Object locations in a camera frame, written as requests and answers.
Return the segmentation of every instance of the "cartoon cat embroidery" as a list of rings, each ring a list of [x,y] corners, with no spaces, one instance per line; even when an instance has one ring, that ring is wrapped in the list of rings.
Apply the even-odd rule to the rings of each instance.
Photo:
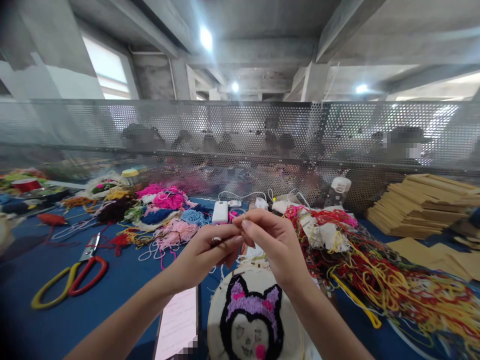
[[[220,320],[221,339],[230,360],[278,359],[284,344],[280,319],[282,289],[249,291],[242,276],[233,276]]]

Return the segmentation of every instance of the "perforated metal fence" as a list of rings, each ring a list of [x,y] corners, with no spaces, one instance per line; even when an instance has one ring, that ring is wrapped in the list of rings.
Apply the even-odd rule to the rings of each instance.
[[[477,102],[42,100],[1,103],[0,129],[3,172],[85,182],[135,166],[192,196],[298,188],[318,206],[346,176],[355,212],[405,174],[480,176]]]

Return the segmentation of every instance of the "yellow lid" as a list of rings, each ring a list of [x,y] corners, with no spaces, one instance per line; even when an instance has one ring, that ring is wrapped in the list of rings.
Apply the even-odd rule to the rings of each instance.
[[[137,169],[127,169],[121,172],[121,175],[125,178],[131,178],[133,176],[137,176],[139,171]]]

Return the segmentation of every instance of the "red cup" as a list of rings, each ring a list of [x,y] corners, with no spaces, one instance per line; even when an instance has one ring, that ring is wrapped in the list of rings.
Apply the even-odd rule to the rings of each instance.
[[[29,177],[22,180],[16,180],[11,183],[13,187],[20,190],[20,192],[28,193],[29,191],[40,189],[42,185],[40,185],[39,181],[35,177]]]

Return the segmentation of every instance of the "forearm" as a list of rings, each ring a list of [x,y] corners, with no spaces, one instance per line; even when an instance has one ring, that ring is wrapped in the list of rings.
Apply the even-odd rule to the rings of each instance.
[[[83,339],[65,359],[125,359],[173,297],[167,290],[169,286],[162,275],[142,287]]]
[[[313,281],[294,287],[285,292],[323,360],[373,359]]]

